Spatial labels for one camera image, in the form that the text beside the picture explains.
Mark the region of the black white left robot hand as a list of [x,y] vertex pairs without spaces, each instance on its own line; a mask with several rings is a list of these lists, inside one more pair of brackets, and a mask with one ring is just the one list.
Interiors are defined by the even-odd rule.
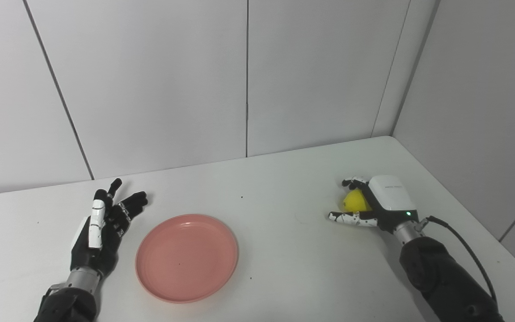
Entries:
[[103,279],[116,267],[123,236],[148,204],[145,191],[115,203],[114,196],[121,186],[122,180],[117,178],[108,190],[95,192],[91,214],[80,223],[70,251],[71,271],[85,267]]

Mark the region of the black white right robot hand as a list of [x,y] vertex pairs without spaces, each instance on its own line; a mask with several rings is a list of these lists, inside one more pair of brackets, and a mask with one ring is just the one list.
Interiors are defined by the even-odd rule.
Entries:
[[406,187],[394,175],[376,175],[371,179],[351,177],[342,181],[349,193],[341,212],[329,212],[333,222],[368,228],[380,228],[393,234],[403,224],[417,223],[418,212]]

